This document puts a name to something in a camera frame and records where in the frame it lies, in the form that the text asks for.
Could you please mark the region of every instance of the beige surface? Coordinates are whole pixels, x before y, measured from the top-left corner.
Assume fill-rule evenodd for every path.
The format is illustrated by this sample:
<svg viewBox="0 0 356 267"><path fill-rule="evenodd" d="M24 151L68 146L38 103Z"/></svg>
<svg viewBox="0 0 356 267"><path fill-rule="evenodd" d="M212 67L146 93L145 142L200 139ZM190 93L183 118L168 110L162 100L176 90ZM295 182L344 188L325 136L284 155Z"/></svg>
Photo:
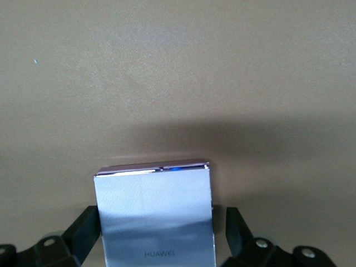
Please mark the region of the beige surface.
<svg viewBox="0 0 356 267"><path fill-rule="evenodd" d="M253 232L354 266L356 1L0 6L0 243L68 227L102 166L205 157Z"/></svg>

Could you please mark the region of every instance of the brand logo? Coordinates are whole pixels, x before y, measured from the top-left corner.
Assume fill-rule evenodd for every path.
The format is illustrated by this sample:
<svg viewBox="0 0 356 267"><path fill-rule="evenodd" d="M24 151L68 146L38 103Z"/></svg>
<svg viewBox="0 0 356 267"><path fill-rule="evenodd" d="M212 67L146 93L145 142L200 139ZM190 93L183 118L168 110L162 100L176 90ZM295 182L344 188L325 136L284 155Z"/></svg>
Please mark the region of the brand logo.
<svg viewBox="0 0 356 267"><path fill-rule="evenodd" d="M145 257L167 257L167 256L175 256L174 250L161 250L161 251L150 251L145 252Z"/></svg>

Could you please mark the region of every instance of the smartphone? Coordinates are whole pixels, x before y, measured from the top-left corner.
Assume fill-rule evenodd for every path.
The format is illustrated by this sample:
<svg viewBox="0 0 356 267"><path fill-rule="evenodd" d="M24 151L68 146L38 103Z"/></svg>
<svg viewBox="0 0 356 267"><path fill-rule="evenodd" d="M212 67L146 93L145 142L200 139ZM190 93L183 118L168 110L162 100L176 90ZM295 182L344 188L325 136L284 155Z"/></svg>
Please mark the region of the smartphone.
<svg viewBox="0 0 356 267"><path fill-rule="evenodd" d="M207 161L104 167L94 184L107 267L216 267Z"/></svg>

